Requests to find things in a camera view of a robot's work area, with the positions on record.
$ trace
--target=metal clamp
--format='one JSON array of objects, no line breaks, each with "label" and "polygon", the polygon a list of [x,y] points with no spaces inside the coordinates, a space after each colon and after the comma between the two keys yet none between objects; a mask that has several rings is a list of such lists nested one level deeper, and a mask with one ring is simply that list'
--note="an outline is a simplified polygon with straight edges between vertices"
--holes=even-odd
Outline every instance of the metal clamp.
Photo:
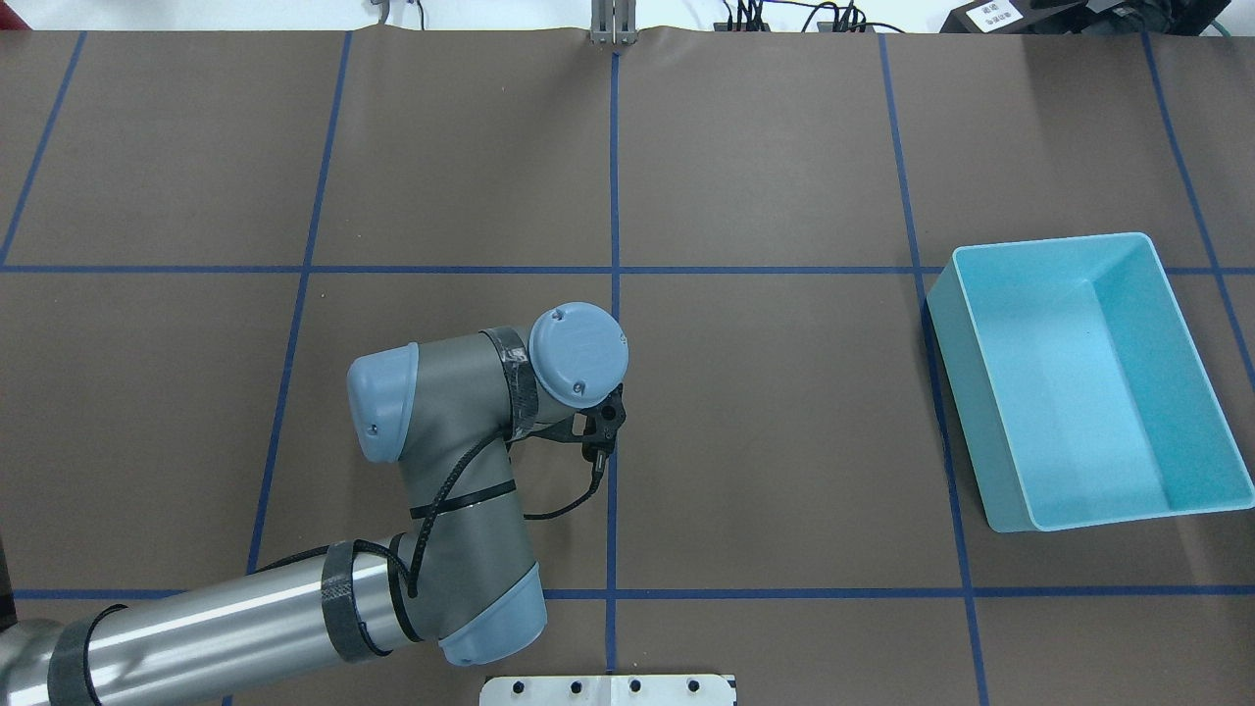
[{"label": "metal clamp", "polygon": [[636,43],[636,0],[592,0],[594,44]]}]

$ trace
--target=brown table surface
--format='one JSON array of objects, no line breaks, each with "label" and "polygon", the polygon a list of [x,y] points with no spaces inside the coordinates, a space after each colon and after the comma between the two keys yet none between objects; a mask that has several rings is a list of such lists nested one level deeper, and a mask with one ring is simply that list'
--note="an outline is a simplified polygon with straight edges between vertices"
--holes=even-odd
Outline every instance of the brown table surface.
[{"label": "brown table surface", "polygon": [[[0,524],[72,619],[407,527],[358,356],[612,308],[630,421],[532,527],[550,626],[237,705],[717,671],[742,703],[1255,702],[1255,513],[1000,535],[921,302],[1145,231],[1255,460],[1255,40],[0,34]],[[525,505],[586,484],[528,443]]]}]

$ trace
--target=robotic arm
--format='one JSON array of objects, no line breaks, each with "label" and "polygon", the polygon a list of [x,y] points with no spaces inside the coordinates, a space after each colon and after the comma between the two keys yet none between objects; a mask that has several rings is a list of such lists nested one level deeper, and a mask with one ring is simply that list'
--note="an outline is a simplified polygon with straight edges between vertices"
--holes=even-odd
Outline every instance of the robotic arm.
[{"label": "robotic arm", "polygon": [[[628,340],[571,302],[531,329],[375,352],[349,369],[370,461],[399,463],[412,532],[346,540],[260,572],[69,626],[0,624],[3,706],[187,703],[422,640],[458,666],[501,660],[545,628],[540,569],[507,455],[528,436],[579,443],[590,497],[624,421]],[[586,418],[572,434],[574,416]]]}]

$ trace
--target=light blue plastic bin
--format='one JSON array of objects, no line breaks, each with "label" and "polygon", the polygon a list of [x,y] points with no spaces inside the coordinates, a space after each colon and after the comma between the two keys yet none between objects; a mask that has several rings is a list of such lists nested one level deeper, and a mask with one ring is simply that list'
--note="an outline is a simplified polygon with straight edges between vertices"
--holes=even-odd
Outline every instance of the light blue plastic bin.
[{"label": "light blue plastic bin", "polygon": [[994,530],[1255,505],[1145,234],[960,247],[929,307]]}]

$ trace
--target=black device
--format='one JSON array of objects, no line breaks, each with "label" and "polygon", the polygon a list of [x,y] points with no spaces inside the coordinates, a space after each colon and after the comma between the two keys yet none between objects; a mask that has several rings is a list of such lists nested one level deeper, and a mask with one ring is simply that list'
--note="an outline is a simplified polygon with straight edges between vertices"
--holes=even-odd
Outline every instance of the black device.
[{"label": "black device", "polygon": [[1197,35],[1231,0],[1124,0],[1102,11],[1087,0],[974,0],[950,11],[944,34]]}]

